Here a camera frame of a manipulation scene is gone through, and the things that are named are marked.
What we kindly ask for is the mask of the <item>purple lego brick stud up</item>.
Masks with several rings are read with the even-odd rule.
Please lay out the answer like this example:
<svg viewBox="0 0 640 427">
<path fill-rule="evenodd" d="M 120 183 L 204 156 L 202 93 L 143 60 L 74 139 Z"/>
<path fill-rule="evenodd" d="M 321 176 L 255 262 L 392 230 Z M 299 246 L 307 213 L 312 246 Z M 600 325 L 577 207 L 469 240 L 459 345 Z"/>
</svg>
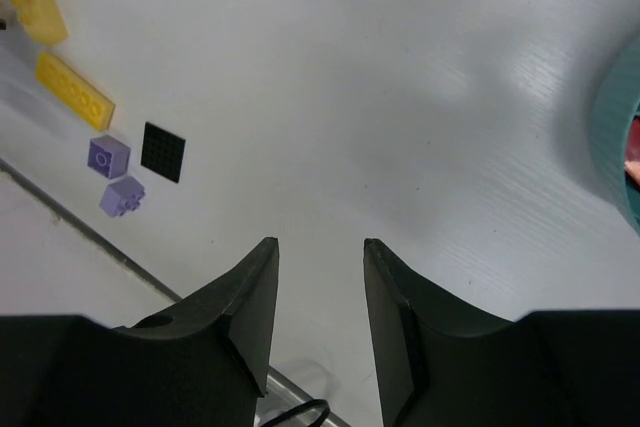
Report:
<svg viewBox="0 0 640 427">
<path fill-rule="evenodd" d="M 110 135 L 93 138 L 87 166 L 109 180 L 119 178 L 127 173 L 130 153 L 127 145 Z"/>
</svg>

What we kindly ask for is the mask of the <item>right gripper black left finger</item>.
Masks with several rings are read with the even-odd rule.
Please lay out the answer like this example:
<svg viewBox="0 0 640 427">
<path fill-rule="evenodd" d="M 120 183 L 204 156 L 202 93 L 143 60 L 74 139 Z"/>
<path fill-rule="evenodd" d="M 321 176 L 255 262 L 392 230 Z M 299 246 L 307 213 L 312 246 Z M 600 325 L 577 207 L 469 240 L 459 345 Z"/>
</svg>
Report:
<svg viewBox="0 0 640 427">
<path fill-rule="evenodd" d="M 266 394 L 279 243 L 261 240 L 235 267 L 132 327 L 129 425 L 250 426 Z"/>
</svg>

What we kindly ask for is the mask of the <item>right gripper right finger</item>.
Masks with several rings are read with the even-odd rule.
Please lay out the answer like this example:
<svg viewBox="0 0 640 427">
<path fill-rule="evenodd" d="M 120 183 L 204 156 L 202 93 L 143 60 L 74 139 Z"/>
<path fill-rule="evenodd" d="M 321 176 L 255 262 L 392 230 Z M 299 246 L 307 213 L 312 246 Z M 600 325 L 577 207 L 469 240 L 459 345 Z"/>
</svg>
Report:
<svg viewBox="0 0 640 427">
<path fill-rule="evenodd" d="M 412 270 L 379 239 L 364 281 L 386 426 L 517 426 L 530 396 L 514 323 Z"/>
</svg>

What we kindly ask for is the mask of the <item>red lego brick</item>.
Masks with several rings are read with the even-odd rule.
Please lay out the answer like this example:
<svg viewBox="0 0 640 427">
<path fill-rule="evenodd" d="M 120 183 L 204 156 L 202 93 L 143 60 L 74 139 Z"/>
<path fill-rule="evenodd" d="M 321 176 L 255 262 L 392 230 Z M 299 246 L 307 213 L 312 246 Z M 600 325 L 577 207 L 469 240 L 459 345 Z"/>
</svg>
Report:
<svg viewBox="0 0 640 427">
<path fill-rule="evenodd" d="M 640 185 L 640 119 L 636 116 L 630 124 L 624 154 L 624 169 L 636 185 Z"/>
</svg>

